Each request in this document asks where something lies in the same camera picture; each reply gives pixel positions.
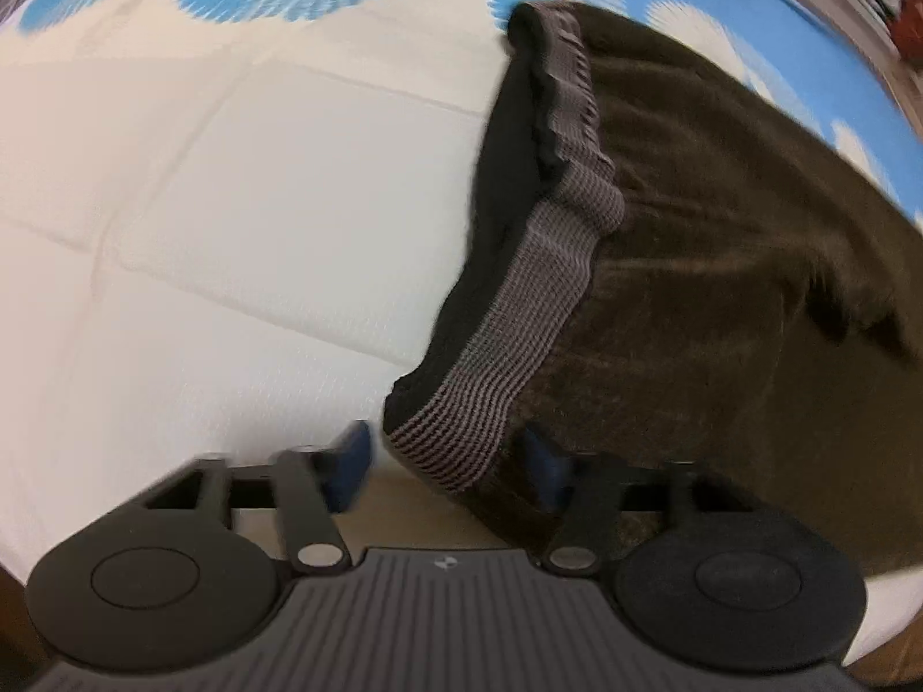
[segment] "round black motor cover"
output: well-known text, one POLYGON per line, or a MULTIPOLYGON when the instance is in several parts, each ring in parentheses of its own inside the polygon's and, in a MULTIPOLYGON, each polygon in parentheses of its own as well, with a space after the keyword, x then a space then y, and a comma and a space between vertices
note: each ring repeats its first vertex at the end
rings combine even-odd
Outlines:
POLYGON ((26 601, 57 652, 149 672, 217 655, 252 634, 279 593, 257 545, 191 510, 107 517, 53 549, 26 601))
POLYGON ((772 510, 691 518, 629 554, 618 603, 655 646, 730 672, 840 661, 865 613, 862 575, 772 510))

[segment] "red object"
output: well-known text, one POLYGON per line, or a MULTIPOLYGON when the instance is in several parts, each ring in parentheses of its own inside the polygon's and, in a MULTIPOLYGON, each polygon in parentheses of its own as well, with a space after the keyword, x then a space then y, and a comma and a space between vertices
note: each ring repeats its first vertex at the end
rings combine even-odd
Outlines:
POLYGON ((923 66, 923 0, 903 0, 901 16, 888 29, 901 59, 923 66))

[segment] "ribbed gray panel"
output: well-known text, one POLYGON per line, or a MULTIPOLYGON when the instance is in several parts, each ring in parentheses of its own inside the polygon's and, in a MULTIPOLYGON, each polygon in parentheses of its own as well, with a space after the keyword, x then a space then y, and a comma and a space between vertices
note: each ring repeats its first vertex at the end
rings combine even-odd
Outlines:
POLYGON ((31 690, 860 692, 861 687, 832 666, 763 679, 684 666, 635 638, 597 586, 546 575, 523 552, 373 549, 348 575, 296 584, 260 635, 216 661, 146 677, 58 663, 31 690))

